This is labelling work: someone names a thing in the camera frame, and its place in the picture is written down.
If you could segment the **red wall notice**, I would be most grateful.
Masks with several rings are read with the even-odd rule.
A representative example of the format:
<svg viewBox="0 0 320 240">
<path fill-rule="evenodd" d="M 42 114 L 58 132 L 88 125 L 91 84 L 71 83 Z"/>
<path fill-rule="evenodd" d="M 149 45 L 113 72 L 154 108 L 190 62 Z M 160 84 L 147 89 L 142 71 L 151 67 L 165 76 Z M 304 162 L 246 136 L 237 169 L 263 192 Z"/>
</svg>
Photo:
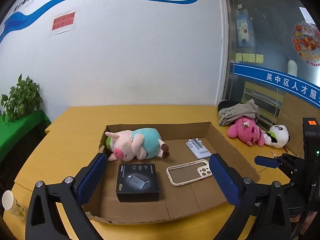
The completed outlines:
<svg viewBox="0 0 320 240">
<path fill-rule="evenodd" d="M 74 28 L 75 11 L 67 12 L 53 19 L 52 34 L 58 35 L 71 31 Z"/>
</svg>

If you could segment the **black charger box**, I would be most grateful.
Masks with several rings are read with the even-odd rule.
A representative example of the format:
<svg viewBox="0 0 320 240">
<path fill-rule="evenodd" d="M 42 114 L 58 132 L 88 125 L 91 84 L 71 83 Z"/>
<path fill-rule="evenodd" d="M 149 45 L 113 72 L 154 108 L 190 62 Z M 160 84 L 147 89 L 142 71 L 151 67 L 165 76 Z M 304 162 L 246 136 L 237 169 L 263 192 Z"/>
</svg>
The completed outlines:
<svg viewBox="0 0 320 240">
<path fill-rule="evenodd" d="M 120 164 L 116 185 L 120 202 L 156 202 L 160 189 L 155 164 Z"/>
</svg>

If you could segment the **round red window sticker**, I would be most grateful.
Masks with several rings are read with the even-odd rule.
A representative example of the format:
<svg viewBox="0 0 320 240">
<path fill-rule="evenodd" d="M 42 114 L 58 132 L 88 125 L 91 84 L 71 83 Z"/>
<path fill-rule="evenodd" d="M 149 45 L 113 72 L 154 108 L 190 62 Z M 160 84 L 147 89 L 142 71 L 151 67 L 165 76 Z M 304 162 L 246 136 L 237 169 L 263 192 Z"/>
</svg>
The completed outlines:
<svg viewBox="0 0 320 240">
<path fill-rule="evenodd" d="M 299 57 L 308 65 L 319 67 L 319 30 L 313 23 L 297 23 L 292 31 L 292 42 Z"/>
</svg>

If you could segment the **pink plush toy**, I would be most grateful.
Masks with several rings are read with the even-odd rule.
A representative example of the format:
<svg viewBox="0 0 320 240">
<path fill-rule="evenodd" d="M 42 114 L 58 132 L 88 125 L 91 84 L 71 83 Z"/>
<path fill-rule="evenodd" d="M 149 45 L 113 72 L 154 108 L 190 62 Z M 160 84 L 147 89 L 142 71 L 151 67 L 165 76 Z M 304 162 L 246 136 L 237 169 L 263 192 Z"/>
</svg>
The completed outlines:
<svg viewBox="0 0 320 240">
<path fill-rule="evenodd" d="M 247 117 L 235 120 L 234 124 L 229 127 L 227 135 L 232 139 L 238 138 L 249 147 L 252 147 L 254 143 L 257 143 L 260 147 L 265 144 L 263 131 L 253 119 Z"/>
</svg>

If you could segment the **paper cup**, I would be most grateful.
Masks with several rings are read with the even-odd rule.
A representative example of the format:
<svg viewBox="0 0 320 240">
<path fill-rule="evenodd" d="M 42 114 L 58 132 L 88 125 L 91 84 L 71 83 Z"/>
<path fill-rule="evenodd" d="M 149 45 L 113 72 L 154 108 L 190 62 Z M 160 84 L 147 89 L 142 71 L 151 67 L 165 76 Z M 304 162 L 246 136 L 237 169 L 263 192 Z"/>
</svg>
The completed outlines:
<svg viewBox="0 0 320 240">
<path fill-rule="evenodd" d="M 26 211 L 24 207 L 17 201 L 14 194 L 7 190 L 2 196 L 2 205 L 6 211 L 9 211 L 20 220 L 24 220 L 26 217 Z"/>
</svg>

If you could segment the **yellow sticky notes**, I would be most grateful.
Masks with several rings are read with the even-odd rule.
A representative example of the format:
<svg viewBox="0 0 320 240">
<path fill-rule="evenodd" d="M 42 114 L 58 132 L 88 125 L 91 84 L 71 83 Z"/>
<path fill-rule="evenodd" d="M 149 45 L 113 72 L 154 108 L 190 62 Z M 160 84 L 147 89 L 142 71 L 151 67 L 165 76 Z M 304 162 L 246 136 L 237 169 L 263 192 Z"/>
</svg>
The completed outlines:
<svg viewBox="0 0 320 240">
<path fill-rule="evenodd" d="M 235 60 L 242 61 L 242 62 L 263 64 L 264 55 L 263 54 L 236 53 Z"/>
</svg>

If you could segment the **green potted plant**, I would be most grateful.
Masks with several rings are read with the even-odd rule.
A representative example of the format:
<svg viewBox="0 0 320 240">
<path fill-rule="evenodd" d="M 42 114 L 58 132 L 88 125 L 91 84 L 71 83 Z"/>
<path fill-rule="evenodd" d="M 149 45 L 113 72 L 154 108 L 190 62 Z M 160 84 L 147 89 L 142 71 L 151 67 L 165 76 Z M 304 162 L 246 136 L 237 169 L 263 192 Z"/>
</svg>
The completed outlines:
<svg viewBox="0 0 320 240">
<path fill-rule="evenodd" d="M 22 74 L 20 74 L 16 85 L 10 88 L 9 95 L 1 95 L 2 120 L 15 122 L 35 110 L 39 111 L 42 103 L 40 85 L 29 76 L 23 79 Z"/>
</svg>

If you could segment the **white panda plush toy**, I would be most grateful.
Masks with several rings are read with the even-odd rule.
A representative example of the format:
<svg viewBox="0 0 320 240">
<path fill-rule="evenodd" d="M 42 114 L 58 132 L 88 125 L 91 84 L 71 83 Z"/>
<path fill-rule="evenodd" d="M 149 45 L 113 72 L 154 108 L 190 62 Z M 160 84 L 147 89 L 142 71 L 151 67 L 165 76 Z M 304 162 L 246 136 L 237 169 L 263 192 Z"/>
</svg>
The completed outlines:
<svg viewBox="0 0 320 240">
<path fill-rule="evenodd" d="M 274 125 L 268 132 L 264 133 L 265 144 L 274 148 L 283 148 L 290 140 L 287 127 Z"/>
</svg>

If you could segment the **white folding phone stand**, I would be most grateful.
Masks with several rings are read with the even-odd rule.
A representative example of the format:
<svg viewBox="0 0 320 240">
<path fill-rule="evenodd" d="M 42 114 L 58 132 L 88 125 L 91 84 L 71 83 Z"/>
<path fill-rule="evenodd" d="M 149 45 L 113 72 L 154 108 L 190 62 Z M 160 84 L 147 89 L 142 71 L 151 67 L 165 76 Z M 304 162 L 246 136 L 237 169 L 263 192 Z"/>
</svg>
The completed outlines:
<svg viewBox="0 0 320 240">
<path fill-rule="evenodd" d="M 198 138 L 189 139 L 186 142 L 186 146 L 189 148 L 189 150 L 191 150 L 197 159 L 206 159 L 211 156 L 211 153 Z"/>
</svg>

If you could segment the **green cloth covered bench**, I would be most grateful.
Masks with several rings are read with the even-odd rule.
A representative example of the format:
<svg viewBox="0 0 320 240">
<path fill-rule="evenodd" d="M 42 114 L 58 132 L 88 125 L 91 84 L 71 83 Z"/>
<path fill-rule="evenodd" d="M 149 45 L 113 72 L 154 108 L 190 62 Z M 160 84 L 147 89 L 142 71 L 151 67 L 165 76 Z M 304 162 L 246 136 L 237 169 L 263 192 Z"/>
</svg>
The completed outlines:
<svg viewBox="0 0 320 240">
<path fill-rule="evenodd" d="M 13 149 L 13 147 L 32 129 L 44 125 L 46 129 L 51 124 L 44 111 L 33 111 L 33 113 L 13 122 L 8 121 L 6 115 L 1 115 L 1 161 Z"/>
</svg>

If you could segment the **pig plush teal shirt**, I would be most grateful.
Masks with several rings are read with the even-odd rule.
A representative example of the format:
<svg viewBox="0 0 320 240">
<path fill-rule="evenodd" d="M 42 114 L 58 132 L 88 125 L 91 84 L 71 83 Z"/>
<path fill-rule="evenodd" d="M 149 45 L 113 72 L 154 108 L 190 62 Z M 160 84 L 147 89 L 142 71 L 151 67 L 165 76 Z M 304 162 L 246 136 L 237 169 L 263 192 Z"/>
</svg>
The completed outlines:
<svg viewBox="0 0 320 240">
<path fill-rule="evenodd" d="M 106 148 L 111 151 L 108 161 L 124 162 L 146 160 L 154 157 L 167 158 L 169 146 L 155 128 L 140 128 L 134 131 L 105 132 Z"/>
</svg>

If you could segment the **sheep cartoon poster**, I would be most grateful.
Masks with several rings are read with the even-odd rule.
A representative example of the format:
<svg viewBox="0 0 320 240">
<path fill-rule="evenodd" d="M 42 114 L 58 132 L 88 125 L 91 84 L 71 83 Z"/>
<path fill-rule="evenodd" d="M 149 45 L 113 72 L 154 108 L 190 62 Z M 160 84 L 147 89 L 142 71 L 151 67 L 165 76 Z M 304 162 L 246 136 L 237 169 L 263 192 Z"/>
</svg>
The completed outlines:
<svg viewBox="0 0 320 240">
<path fill-rule="evenodd" d="M 239 47 L 254 47 L 253 23 L 247 9 L 239 9 L 237 12 L 236 32 Z"/>
</svg>

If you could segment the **shallow cardboard box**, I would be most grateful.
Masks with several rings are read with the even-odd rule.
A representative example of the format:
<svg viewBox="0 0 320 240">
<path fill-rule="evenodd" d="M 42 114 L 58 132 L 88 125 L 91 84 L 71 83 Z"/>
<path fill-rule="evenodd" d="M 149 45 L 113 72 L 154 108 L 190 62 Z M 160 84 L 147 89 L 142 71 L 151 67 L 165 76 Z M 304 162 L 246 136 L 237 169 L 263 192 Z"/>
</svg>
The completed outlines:
<svg viewBox="0 0 320 240">
<path fill-rule="evenodd" d="M 150 127 L 157 129 L 162 140 L 169 146 L 169 157 L 155 157 L 143 161 L 135 159 L 131 163 L 155 165 L 159 182 L 159 200 L 120 202 L 116 196 L 116 189 L 119 165 L 123 162 L 109 162 L 103 179 L 89 202 L 84 205 L 84 211 L 91 219 L 108 224 L 160 223 L 187 217 L 224 203 L 226 199 L 213 177 L 179 187 L 173 186 L 169 181 L 169 166 L 196 160 L 186 145 L 187 140 L 192 138 L 202 140 L 211 154 L 218 153 L 242 177 L 249 177 L 254 182 L 260 179 L 255 168 L 211 122 L 150 124 Z"/>
</svg>

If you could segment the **grey folded garment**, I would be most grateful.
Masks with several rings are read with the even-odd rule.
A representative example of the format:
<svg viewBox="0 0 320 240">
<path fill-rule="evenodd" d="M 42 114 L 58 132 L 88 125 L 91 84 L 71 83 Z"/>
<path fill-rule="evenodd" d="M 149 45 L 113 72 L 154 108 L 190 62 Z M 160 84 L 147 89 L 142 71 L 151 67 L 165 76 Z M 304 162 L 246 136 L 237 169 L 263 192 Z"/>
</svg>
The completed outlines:
<svg viewBox="0 0 320 240">
<path fill-rule="evenodd" d="M 247 117 L 257 122 L 260 112 L 253 99 L 246 103 L 237 103 L 232 100 L 222 100 L 218 106 L 218 122 L 220 126 L 227 126 L 241 117 Z"/>
</svg>

